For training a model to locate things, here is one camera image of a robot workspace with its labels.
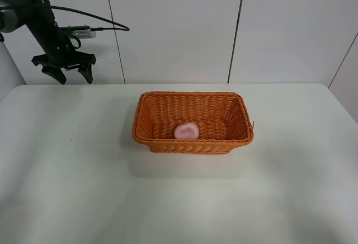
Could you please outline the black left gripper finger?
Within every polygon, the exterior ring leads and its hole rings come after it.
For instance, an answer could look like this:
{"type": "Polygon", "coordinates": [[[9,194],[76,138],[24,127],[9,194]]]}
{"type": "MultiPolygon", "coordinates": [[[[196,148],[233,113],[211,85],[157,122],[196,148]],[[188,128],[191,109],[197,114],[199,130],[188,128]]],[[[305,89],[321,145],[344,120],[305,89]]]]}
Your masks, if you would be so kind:
{"type": "Polygon", "coordinates": [[[83,76],[88,84],[93,82],[93,75],[92,75],[92,64],[81,64],[78,67],[78,72],[83,76]]]}
{"type": "Polygon", "coordinates": [[[43,66],[41,71],[43,74],[54,78],[56,81],[58,81],[62,85],[64,85],[67,81],[66,76],[64,75],[64,73],[62,72],[62,70],[60,68],[43,66]]]}

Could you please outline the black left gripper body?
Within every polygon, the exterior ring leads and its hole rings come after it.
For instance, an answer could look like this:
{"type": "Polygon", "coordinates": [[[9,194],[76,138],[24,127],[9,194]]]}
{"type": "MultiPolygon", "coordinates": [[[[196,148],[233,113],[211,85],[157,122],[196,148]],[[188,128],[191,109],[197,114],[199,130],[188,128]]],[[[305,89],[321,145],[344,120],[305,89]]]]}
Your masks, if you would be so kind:
{"type": "Polygon", "coordinates": [[[39,44],[45,53],[32,58],[31,61],[34,66],[75,69],[96,63],[94,54],[77,51],[71,43],[66,41],[39,41],[39,44]]]}

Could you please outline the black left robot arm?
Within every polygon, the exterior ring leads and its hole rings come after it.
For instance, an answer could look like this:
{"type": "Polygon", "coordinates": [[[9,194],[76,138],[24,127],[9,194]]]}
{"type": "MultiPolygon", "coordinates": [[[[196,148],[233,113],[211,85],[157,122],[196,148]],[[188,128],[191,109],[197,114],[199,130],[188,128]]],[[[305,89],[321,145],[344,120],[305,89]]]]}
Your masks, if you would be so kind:
{"type": "Polygon", "coordinates": [[[49,0],[1,0],[1,32],[10,33],[21,26],[27,26],[44,51],[31,60],[43,67],[43,74],[65,84],[62,70],[77,69],[87,83],[92,83],[95,55],[77,50],[81,46],[79,38],[72,35],[72,30],[58,26],[49,0]]]}

